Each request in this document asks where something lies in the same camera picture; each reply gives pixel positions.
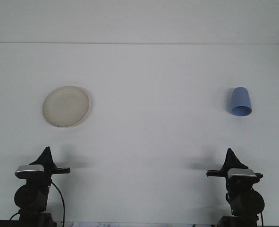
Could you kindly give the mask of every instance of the blue cup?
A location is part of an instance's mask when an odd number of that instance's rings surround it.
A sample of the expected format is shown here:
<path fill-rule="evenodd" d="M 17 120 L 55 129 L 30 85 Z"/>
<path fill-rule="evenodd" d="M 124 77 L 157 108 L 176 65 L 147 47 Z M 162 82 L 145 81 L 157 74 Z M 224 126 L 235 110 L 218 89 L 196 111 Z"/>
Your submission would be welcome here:
<path fill-rule="evenodd" d="M 247 116 L 252 112 L 251 100 L 245 87 L 237 87 L 232 95 L 232 114 Z"/>

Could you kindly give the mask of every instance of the cable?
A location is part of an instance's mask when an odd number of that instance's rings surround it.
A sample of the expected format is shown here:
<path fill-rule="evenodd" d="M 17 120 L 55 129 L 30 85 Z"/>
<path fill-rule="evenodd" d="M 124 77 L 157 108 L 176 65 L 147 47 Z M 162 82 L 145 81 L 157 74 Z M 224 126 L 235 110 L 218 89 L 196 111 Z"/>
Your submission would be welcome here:
<path fill-rule="evenodd" d="M 9 221 L 12 220 L 12 218 L 15 216 L 15 215 L 18 215 L 19 213 L 15 213 L 14 215 L 11 216 L 11 218 L 9 219 Z"/>
<path fill-rule="evenodd" d="M 263 214 L 262 214 L 262 212 L 261 212 L 261 222 L 262 222 L 262 227 L 264 227 Z"/>
<path fill-rule="evenodd" d="M 64 203 L 64 198 L 62 193 L 60 192 L 59 188 L 51 181 L 51 184 L 53 184 L 53 186 L 59 191 L 60 197 L 62 198 L 62 202 L 63 202 L 63 224 L 62 227 L 64 227 L 65 225 L 65 203 Z"/>

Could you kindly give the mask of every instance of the white plate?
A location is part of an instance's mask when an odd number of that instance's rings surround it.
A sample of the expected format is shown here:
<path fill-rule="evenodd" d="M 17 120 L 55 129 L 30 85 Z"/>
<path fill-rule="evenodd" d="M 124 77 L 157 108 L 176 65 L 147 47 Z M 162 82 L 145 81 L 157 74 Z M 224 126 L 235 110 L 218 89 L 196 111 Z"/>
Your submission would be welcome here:
<path fill-rule="evenodd" d="M 89 110 L 89 98 L 79 87 L 60 87 L 51 92 L 43 104 L 43 115 L 50 124 L 70 127 L 78 124 Z"/>

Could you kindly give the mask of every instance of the white wall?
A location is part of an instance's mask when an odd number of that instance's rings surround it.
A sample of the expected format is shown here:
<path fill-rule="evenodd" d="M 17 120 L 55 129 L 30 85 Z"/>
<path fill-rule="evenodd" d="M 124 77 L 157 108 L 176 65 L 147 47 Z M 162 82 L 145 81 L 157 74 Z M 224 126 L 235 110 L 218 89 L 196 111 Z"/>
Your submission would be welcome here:
<path fill-rule="evenodd" d="M 0 0 L 0 42 L 279 44 L 279 0 Z"/>
<path fill-rule="evenodd" d="M 49 125 L 45 97 L 74 85 L 88 118 Z M 228 112 L 247 87 L 253 112 Z M 19 165 L 50 146 L 67 220 L 215 223 L 229 215 L 225 181 L 207 178 L 231 147 L 264 178 L 266 225 L 279 225 L 279 45 L 0 44 L 0 219 L 17 211 Z M 48 211 L 61 219 L 51 189 Z"/>

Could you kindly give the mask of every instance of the white backdrop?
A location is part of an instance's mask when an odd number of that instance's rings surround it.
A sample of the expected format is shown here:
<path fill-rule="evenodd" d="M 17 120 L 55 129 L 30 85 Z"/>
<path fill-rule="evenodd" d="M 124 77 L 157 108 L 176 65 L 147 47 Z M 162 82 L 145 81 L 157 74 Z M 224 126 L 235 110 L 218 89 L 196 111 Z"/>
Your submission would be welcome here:
<path fill-rule="evenodd" d="M 90 95 L 71 128 L 49 125 L 60 86 Z M 232 88 L 253 112 L 228 112 Z M 279 45 L 0 44 L 0 219 L 18 208 L 14 171 L 50 146 L 70 221 L 216 223 L 229 215 L 225 180 L 207 178 L 227 148 L 264 178 L 267 225 L 279 225 Z M 51 189 L 48 211 L 61 220 Z"/>

